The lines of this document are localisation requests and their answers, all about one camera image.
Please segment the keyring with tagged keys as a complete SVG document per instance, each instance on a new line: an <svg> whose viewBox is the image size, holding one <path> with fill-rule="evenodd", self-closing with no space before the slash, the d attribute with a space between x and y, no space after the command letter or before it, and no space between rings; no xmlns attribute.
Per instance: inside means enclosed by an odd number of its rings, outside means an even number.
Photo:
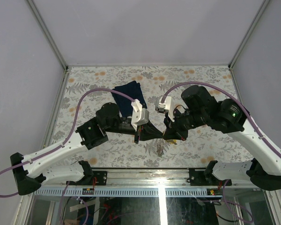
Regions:
<svg viewBox="0 0 281 225"><path fill-rule="evenodd" d="M164 155L164 141L163 141L163 139L157 140L156 154L157 154L158 157L162 157Z"/></svg>

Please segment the key with yellow tag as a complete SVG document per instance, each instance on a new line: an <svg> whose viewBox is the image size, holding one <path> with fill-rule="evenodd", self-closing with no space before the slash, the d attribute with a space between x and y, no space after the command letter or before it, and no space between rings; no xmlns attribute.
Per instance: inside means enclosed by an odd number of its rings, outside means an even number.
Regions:
<svg viewBox="0 0 281 225"><path fill-rule="evenodd" d="M168 143L171 143L171 144L177 144L177 141L176 140L167 140Z"/></svg>

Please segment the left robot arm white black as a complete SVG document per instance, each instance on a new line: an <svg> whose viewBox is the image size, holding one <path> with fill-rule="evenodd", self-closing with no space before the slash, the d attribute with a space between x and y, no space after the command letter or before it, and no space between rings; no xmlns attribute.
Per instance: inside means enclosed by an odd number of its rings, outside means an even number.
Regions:
<svg viewBox="0 0 281 225"><path fill-rule="evenodd" d="M79 126L67 139L38 152L10 156L12 172L19 195L28 195L45 184L70 182L73 185L89 185L93 182L90 164L80 160L70 166L55 166L59 161L88 151L108 141L107 133L133 135L134 142L162 138L163 134L150 121L146 108L133 104L133 114L120 116L115 103L106 103L95 117Z"/></svg>

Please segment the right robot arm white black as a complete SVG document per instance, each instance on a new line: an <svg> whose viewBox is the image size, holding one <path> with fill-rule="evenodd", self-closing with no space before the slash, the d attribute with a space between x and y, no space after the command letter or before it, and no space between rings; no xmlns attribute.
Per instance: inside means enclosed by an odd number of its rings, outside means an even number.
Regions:
<svg viewBox="0 0 281 225"><path fill-rule="evenodd" d="M205 87L192 85L181 98L187 106L180 112L172 98L164 94L156 111L165 114L165 140L186 140L188 131L207 125L227 134L250 152L253 159L228 163L209 162L203 172L191 171L192 185L218 185L220 182L251 183L260 189L281 189L281 149L261 132L249 112L233 97L216 101Z"/></svg>

